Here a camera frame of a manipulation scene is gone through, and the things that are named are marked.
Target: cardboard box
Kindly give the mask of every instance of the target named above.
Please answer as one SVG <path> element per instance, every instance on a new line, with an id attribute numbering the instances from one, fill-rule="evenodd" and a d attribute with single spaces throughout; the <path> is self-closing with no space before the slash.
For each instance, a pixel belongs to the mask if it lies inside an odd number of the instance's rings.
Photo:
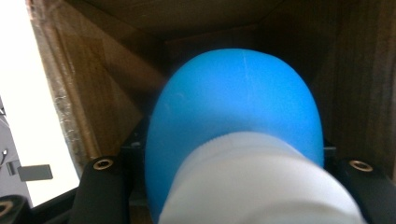
<path id="1" fill-rule="evenodd" d="M 339 157 L 393 175 L 395 0 L 35 0 L 30 9 L 80 166 L 116 154 L 188 59 L 245 48 L 273 54 L 301 75 Z"/>

